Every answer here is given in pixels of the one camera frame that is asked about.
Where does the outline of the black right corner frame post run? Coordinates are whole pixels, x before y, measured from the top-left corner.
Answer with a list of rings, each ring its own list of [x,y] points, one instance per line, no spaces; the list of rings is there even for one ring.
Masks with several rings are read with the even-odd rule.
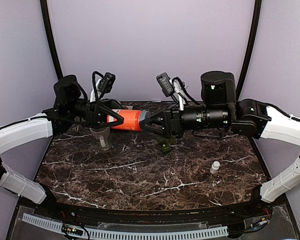
[[[252,58],[252,54],[253,54],[253,50],[254,50],[254,45],[255,45],[255,41],[256,41],[258,26],[259,26],[261,8],[262,8],[262,0],[255,0],[246,51],[245,51],[245,55],[244,55],[244,59],[243,59],[237,87],[236,87],[237,95],[241,94],[247,74],[248,74],[248,69],[250,66],[250,62],[251,62],[251,58]]]

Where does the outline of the black left corner frame post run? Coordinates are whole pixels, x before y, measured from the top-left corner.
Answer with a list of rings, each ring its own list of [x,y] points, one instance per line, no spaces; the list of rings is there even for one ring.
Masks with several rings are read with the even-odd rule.
[[[55,44],[54,34],[53,34],[53,28],[52,23],[50,19],[50,13],[48,8],[48,1],[47,0],[40,0],[40,8],[41,8],[41,15],[43,19],[44,24],[44,30],[46,34],[46,39],[50,51],[50,56],[52,59],[52,63],[54,66],[55,74],[57,79],[61,79],[63,77],[63,72],[59,60],[59,56],[57,53],[57,48]]]

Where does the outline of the small white pill bottle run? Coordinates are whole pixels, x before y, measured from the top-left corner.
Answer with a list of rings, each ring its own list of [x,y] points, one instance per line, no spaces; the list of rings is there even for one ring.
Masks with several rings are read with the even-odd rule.
[[[211,174],[216,174],[220,168],[220,162],[219,161],[214,161],[210,167],[210,173]]]

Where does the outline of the orange pill bottle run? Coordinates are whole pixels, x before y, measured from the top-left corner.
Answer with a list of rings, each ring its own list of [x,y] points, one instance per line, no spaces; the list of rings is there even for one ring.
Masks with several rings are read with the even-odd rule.
[[[112,129],[140,132],[141,110],[133,109],[113,109],[118,115],[123,117],[123,124],[111,126]]]

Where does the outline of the black corner frame post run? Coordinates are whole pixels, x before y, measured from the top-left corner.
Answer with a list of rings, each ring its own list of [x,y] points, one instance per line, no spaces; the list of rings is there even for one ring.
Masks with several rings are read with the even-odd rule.
[[[61,79],[63,77],[63,72],[59,60],[59,56],[57,53],[57,48],[55,44],[54,34],[53,34],[53,28],[52,23],[50,19],[50,13],[48,8],[48,1],[47,0],[40,0],[40,8],[41,8],[41,15],[43,19],[44,24],[44,30],[46,34],[46,39],[50,51],[50,56],[52,59],[52,63],[54,66],[55,74],[57,79]]]
[[[251,62],[251,58],[252,58],[252,54],[253,54],[253,50],[254,50],[254,45],[255,45],[255,41],[256,41],[258,26],[259,26],[261,8],[262,8],[262,0],[255,0],[246,51],[245,51],[245,55],[244,55],[244,59],[243,59],[237,87],[236,87],[237,95],[241,94],[247,74],[248,74],[248,69],[250,66],[250,62]]]

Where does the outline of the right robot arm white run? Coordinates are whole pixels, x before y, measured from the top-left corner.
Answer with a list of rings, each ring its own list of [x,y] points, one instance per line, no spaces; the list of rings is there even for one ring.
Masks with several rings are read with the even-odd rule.
[[[144,131],[163,138],[182,138],[184,131],[222,128],[254,139],[273,139],[300,146],[300,118],[277,106],[254,99],[238,101],[234,75],[209,71],[200,76],[204,105],[178,108],[172,104],[142,120]],[[245,213],[256,217],[280,195],[300,184],[299,157],[273,179],[255,187]]]

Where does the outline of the grey bottle cap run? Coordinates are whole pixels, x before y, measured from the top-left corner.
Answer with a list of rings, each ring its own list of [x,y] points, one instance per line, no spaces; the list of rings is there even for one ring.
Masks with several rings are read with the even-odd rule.
[[[141,131],[143,130],[143,121],[145,119],[147,119],[149,117],[149,115],[150,115],[149,111],[147,111],[147,110],[141,111],[141,113],[139,115],[139,119],[138,119],[138,121],[139,121],[139,128],[140,128]]]

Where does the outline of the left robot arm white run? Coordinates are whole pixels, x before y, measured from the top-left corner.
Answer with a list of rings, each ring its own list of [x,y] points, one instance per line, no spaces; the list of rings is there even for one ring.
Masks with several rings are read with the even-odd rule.
[[[47,187],[36,183],[6,165],[1,155],[9,150],[65,133],[72,125],[95,130],[123,124],[124,118],[110,107],[113,100],[103,100],[116,80],[112,73],[92,73],[92,96],[88,95],[73,74],[61,78],[54,84],[55,102],[52,108],[43,110],[29,118],[0,126],[0,187],[37,205],[50,218],[61,213],[54,195]]]

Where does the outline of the black front table rail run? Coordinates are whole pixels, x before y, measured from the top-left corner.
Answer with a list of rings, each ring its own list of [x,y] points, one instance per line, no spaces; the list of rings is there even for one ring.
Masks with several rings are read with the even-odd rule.
[[[257,200],[240,202],[230,205],[212,206],[204,208],[189,208],[182,210],[153,208],[151,210],[120,210],[99,206],[80,198],[68,197],[67,203],[57,201],[55,207],[58,213],[50,213],[44,207],[36,206],[33,202],[20,199],[13,212],[11,224],[15,224],[18,215],[23,210],[41,217],[65,220],[67,223],[79,225],[97,225],[101,222],[128,225],[172,225],[208,222],[210,225],[240,225],[249,218],[263,215],[273,216],[274,208],[280,205],[288,206],[288,199],[281,195],[272,203]]]

